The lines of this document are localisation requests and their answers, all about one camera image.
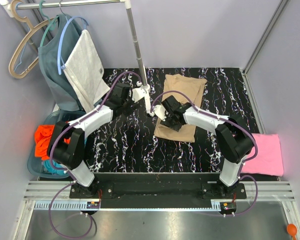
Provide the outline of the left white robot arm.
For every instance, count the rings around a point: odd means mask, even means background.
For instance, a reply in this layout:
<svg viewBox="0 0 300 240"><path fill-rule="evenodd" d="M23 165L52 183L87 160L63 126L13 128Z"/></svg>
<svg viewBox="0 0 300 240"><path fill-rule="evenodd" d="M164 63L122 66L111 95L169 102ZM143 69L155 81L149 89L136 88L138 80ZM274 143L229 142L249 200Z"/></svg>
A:
<svg viewBox="0 0 300 240"><path fill-rule="evenodd" d="M59 121L54 125L46 154L81 185L80 192L85 197L93 198L98 193L93 182L95 175L84 162L86 139L117 117L132 114L146 95L143 87L117 83L93 110L70 122Z"/></svg>

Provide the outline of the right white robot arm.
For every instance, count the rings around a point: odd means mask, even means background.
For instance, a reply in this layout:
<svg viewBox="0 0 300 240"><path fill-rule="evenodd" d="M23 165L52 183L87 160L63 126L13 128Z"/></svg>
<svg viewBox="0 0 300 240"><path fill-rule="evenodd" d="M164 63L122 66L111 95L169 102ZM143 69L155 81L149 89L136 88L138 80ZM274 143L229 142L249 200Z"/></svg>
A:
<svg viewBox="0 0 300 240"><path fill-rule="evenodd" d="M224 157L217 192L225 199L233 195L243 165L249 160L248 155L252 150L258 153L256 140L243 119L238 115L211 113L190 102L182 104L172 95L153 107L153 112L164 126L176 132L185 125L193 125L215 135Z"/></svg>

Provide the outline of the beige t shirt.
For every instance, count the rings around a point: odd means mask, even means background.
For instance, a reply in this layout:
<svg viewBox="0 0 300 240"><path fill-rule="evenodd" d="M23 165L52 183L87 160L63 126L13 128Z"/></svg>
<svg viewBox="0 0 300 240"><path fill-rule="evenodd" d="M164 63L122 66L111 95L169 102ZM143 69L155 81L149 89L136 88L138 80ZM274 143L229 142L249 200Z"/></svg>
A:
<svg viewBox="0 0 300 240"><path fill-rule="evenodd" d="M207 80L205 78L185 77L180 74L165 76L163 91L178 91L185 94L197 107L202 104L203 93L205 90ZM158 119L154 136L166 140L178 142L195 142L196 126L186 124L183 125L179 131L175 131L161 124Z"/></svg>

